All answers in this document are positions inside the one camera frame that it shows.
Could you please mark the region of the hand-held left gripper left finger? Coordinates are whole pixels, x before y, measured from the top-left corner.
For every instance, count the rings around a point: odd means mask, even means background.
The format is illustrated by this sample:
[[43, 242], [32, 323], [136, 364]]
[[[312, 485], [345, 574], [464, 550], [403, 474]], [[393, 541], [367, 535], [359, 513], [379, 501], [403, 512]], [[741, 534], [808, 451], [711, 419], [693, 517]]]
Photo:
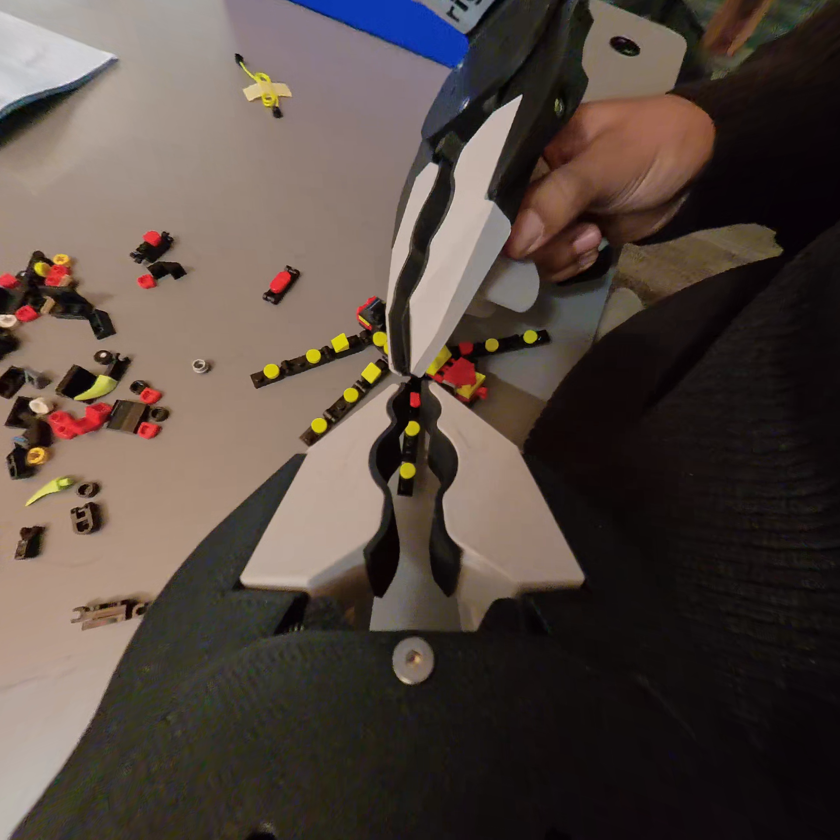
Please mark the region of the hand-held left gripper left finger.
[[392, 483], [402, 463], [404, 385], [390, 384], [302, 457], [240, 581], [330, 599], [371, 628], [400, 559]]

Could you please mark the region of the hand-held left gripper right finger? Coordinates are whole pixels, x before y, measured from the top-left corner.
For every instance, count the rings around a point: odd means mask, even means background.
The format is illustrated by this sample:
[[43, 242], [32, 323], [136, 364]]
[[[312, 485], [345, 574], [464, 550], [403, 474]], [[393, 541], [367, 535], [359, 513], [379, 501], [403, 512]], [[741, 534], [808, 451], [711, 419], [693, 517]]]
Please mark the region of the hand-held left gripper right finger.
[[427, 461], [439, 487], [429, 559], [478, 629], [494, 602], [577, 589], [584, 573], [519, 448], [439, 384], [425, 384]]

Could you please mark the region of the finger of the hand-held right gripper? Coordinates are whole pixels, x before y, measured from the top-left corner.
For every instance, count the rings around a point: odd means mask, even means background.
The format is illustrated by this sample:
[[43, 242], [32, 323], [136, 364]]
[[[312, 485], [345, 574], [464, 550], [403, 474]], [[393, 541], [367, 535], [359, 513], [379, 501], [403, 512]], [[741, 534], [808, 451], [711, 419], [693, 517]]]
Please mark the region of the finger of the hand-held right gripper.
[[428, 163], [416, 174], [392, 247], [385, 326], [391, 365], [400, 375], [408, 375], [411, 370], [409, 303], [424, 275], [439, 225], [440, 163]]
[[406, 375], [426, 372], [508, 239], [511, 223], [488, 191], [520, 102], [514, 98], [494, 111], [455, 163], [451, 202], [431, 238], [426, 267], [408, 302]]

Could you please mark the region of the black yellow lego spider model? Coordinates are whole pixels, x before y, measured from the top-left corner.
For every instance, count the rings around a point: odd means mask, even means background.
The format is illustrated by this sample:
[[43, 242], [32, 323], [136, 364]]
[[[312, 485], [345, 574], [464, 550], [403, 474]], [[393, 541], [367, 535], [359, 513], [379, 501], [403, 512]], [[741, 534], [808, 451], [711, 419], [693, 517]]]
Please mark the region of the black yellow lego spider model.
[[[298, 357], [268, 363], [250, 375], [256, 389], [283, 382], [294, 375], [313, 371], [326, 364], [349, 358], [373, 347], [381, 359], [368, 363], [357, 380], [346, 387], [342, 395], [328, 406], [320, 416], [311, 420], [301, 441], [312, 446], [327, 432], [360, 405], [374, 388], [390, 374], [388, 365], [389, 344], [385, 331], [385, 303], [379, 297], [370, 297], [358, 307], [356, 319], [361, 331], [356, 334], [340, 333], [321, 348], [307, 350]], [[460, 402], [470, 405], [487, 397], [486, 376], [477, 368], [478, 361], [504, 353], [540, 347], [551, 342], [547, 330], [529, 329], [500, 339], [490, 338], [477, 342], [458, 342], [444, 346], [428, 366], [424, 378], [441, 384]], [[408, 415], [403, 426], [401, 461], [398, 466], [397, 494], [411, 497], [417, 475], [417, 457], [421, 439], [420, 424], [422, 386], [413, 378], [408, 386]]]

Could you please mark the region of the person's right forearm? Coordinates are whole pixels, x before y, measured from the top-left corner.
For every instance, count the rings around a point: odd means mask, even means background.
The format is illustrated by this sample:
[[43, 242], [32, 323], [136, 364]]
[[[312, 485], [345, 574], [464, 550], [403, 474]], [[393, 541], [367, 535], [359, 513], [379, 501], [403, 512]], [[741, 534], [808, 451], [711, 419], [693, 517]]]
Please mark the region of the person's right forearm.
[[788, 255], [815, 246], [838, 257], [839, 8], [828, 2], [718, 80], [678, 87], [716, 138], [664, 242], [757, 224]]

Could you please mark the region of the red topped black lego plate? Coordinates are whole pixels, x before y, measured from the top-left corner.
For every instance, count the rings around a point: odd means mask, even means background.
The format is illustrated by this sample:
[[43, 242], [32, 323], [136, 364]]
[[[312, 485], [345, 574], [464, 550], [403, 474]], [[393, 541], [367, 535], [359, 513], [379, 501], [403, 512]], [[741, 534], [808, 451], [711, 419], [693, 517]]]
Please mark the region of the red topped black lego plate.
[[262, 300], [275, 306], [279, 305], [300, 276], [301, 272], [299, 269], [287, 265], [274, 276], [268, 289], [263, 293]]

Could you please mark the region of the pile of loose lego pieces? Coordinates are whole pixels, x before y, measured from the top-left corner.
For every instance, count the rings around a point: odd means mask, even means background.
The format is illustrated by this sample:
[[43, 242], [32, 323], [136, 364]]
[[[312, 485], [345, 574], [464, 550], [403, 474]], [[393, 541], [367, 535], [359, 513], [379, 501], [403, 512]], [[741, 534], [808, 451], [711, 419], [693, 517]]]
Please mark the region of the pile of loose lego pieces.
[[[145, 273], [138, 279], [141, 288], [154, 288], [161, 278], [178, 280], [184, 277], [186, 270], [180, 263], [162, 259], [173, 244], [174, 238], [169, 232], [149, 230], [129, 253], [134, 263], [147, 266]], [[14, 335], [15, 324], [33, 322], [44, 316], [85, 321], [98, 341], [116, 334], [110, 315], [97, 309], [77, 292], [71, 257], [56, 254], [48, 258], [42, 251], [35, 250], [24, 269], [14, 275], [2, 273], [2, 361], [19, 346], [19, 340]], [[131, 358], [103, 349], [94, 354], [93, 360], [102, 366], [102, 373], [94, 374], [73, 364], [55, 389], [59, 397], [85, 406], [84, 414], [80, 416], [54, 408], [43, 398], [27, 401], [18, 396], [26, 384], [36, 388], [48, 386], [50, 379], [41, 373], [19, 365], [11, 365], [2, 373], [2, 398], [15, 399], [4, 425], [24, 432], [16, 436], [13, 448], [5, 458], [11, 480], [24, 480], [37, 475], [38, 468], [49, 457], [50, 446], [55, 438], [71, 440], [98, 431], [112, 419], [117, 422], [112, 427], [145, 439], [160, 432], [161, 422], [167, 414], [162, 408], [150, 412], [161, 395], [149, 385], [142, 382], [131, 385], [132, 393], [140, 397], [140, 402], [136, 404], [121, 401], [111, 405], [103, 399], [121, 382]], [[146, 417], [150, 415], [160, 417], [161, 420], [157, 423], [147, 420]], [[54, 479], [27, 500], [26, 506], [73, 486], [72, 478]], [[76, 534], [89, 534], [100, 528], [100, 508], [93, 502], [73, 508], [70, 515], [71, 527]], [[45, 532], [43, 526], [22, 527], [14, 559], [32, 560], [38, 557]]]

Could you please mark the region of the lego instruction booklet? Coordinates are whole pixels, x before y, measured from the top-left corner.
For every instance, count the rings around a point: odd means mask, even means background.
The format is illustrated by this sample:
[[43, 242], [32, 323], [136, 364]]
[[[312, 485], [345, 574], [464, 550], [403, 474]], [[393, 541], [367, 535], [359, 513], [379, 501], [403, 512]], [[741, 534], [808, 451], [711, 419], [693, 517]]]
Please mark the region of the lego instruction booklet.
[[81, 88], [117, 61], [108, 51], [1, 13], [1, 120]]

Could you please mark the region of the person's right hand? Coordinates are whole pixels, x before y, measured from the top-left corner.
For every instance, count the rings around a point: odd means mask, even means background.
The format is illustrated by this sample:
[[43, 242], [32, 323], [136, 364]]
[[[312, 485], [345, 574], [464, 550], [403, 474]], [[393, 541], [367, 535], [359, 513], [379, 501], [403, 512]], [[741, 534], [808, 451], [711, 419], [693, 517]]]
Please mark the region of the person's right hand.
[[563, 282], [592, 268], [603, 242], [651, 236], [677, 214], [715, 138], [711, 118], [672, 94], [586, 103], [543, 151], [506, 256]]

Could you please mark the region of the blue plastic bin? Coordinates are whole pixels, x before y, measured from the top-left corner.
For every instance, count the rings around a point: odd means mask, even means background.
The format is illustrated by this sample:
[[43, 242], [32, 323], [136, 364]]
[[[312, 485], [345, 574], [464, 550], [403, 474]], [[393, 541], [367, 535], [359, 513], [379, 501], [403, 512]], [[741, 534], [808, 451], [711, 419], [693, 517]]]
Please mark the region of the blue plastic bin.
[[419, 2], [294, 1], [293, 3], [447, 68], [454, 68], [467, 51], [467, 37]]

